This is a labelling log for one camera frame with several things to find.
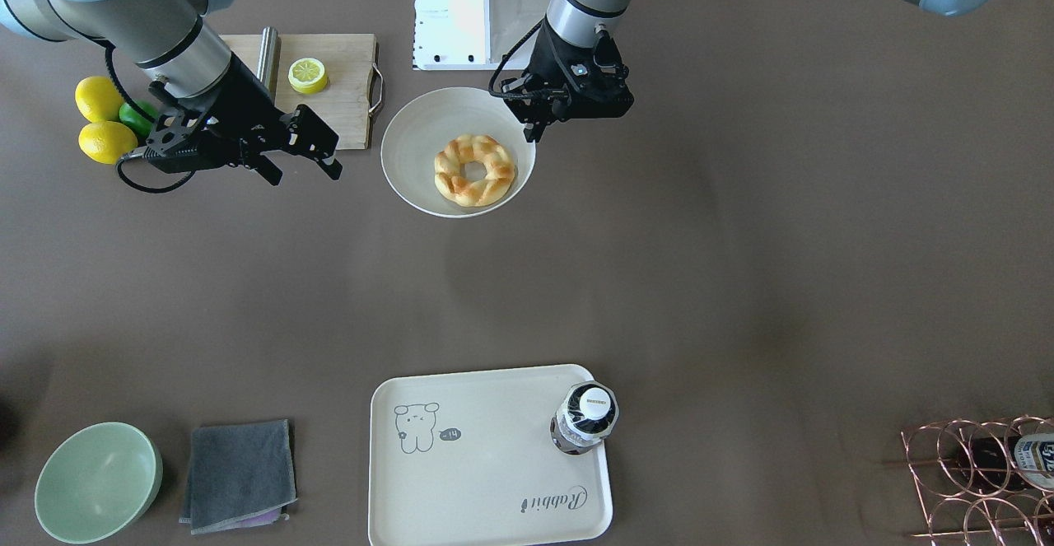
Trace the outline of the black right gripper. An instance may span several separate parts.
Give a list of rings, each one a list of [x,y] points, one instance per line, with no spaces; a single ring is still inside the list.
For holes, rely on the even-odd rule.
[[[158,82],[148,90],[162,108],[147,136],[144,158],[165,174],[245,165],[279,186],[282,171],[264,153],[282,149],[312,160],[331,180],[341,175],[335,130],[308,105],[284,114],[237,55],[213,87],[198,96],[176,98],[172,84]]]

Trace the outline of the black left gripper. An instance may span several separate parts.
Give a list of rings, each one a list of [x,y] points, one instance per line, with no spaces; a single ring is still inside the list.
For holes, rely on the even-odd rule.
[[[501,81],[501,99],[525,125],[527,143],[541,140],[544,124],[618,118],[632,108],[635,96],[626,84],[629,70],[606,25],[597,25],[588,40],[592,45],[583,48],[565,42],[542,18],[503,55],[502,67],[534,33],[527,69],[518,78]]]

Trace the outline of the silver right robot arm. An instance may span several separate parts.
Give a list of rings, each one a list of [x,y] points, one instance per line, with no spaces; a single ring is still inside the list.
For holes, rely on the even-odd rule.
[[[204,16],[233,0],[2,0],[2,24],[45,42],[85,40],[124,52],[151,78],[161,113],[130,151],[180,183],[195,172],[242,165],[278,184],[268,154],[312,160],[332,180],[338,134],[311,109],[275,106],[270,92]]]

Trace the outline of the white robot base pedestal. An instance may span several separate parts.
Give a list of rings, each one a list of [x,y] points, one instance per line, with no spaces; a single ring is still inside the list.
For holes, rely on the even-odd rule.
[[[492,71],[550,0],[415,0],[412,66]]]

